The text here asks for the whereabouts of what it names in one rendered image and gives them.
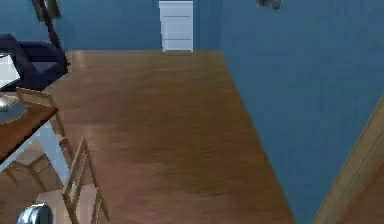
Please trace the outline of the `silver round container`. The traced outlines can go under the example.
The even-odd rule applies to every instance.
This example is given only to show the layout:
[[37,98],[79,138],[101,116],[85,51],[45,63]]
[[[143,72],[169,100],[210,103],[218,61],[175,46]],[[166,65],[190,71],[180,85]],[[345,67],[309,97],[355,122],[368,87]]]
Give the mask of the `silver round container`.
[[16,224],[53,224],[52,209],[44,203],[30,205],[18,215]]

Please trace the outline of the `white chest of drawers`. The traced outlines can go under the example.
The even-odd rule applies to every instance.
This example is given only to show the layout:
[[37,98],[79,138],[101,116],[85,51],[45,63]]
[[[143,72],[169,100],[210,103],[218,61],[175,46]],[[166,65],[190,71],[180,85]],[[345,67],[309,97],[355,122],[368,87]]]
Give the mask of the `white chest of drawers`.
[[192,1],[160,1],[163,51],[193,51],[194,26]]

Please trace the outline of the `light wooden chair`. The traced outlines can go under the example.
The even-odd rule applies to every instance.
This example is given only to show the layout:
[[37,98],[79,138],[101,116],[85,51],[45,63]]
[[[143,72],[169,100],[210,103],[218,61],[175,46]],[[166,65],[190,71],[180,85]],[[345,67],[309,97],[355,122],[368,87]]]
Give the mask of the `light wooden chair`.
[[73,159],[74,153],[52,96],[46,92],[17,88],[17,96],[26,107],[25,120],[32,121],[36,129],[48,124],[63,153]]
[[80,140],[63,188],[40,193],[36,202],[51,208],[52,224],[102,224],[100,214],[111,221],[85,137]]

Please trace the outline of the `brown wooden dining table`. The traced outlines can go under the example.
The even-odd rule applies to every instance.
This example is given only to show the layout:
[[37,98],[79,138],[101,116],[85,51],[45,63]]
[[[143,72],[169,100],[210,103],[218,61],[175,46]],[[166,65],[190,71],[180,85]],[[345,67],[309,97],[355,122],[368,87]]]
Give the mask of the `brown wooden dining table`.
[[25,112],[16,120],[0,124],[0,164],[8,159],[38,129],[35,128],[32,121],[25,120]]

